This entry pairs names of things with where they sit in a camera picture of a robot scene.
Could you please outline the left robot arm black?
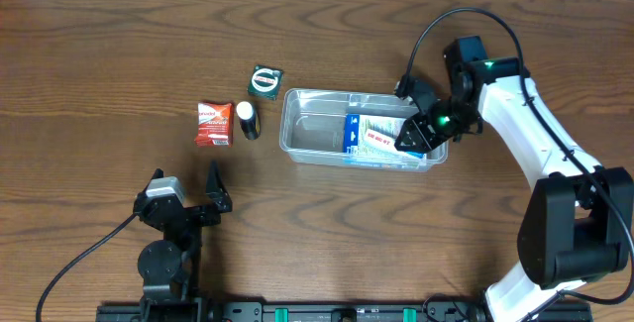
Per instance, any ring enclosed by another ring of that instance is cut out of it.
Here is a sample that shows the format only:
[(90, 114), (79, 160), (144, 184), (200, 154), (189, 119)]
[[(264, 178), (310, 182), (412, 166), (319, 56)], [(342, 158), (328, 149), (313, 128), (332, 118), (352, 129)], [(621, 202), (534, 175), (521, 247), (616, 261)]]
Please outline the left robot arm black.
[(221, 223), (233, 202), (215, 161), (205, 183), (207, 204), (186, 207), (185, 189), (175, 176), (157, 169), (137, 195), (133, 212), (162, 238), (148, 244), (138, 257), (143, 279), (143, 299), (152, 304), (187, 301), (197, 288), (202, 249), (202, 229)]

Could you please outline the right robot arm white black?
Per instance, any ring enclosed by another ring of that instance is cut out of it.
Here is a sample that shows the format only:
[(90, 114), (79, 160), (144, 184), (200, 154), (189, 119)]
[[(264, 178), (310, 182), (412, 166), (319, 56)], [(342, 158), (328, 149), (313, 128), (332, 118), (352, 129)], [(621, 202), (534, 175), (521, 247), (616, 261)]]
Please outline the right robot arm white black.
[(478, 36), (443, 52), (451, 95), (405, 73), (394, 88), (417, 107), (395, 141), (427, 154), (488, 123), (521, 167), (531, 197), (518, 263), (484, 293), (488, 321), (535, 321), (579, 287), (625, 269), (633, 253), (633, 178), (586, 153), (549, 111), (520, 56), (491, 58)]

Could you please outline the blue medicine box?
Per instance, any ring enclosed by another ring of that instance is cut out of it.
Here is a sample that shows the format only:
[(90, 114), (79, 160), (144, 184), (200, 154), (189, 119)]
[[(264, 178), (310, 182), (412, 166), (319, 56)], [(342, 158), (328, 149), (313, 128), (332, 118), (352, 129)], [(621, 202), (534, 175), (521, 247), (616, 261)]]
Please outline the blue medicine box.
[(404, 122), (404, 118), (348, 114), (343, 142), (343, 153), (349, 156), (346, 163), (394, 169), (425, 165), (425, 154), (399, 151), (395, 146)]

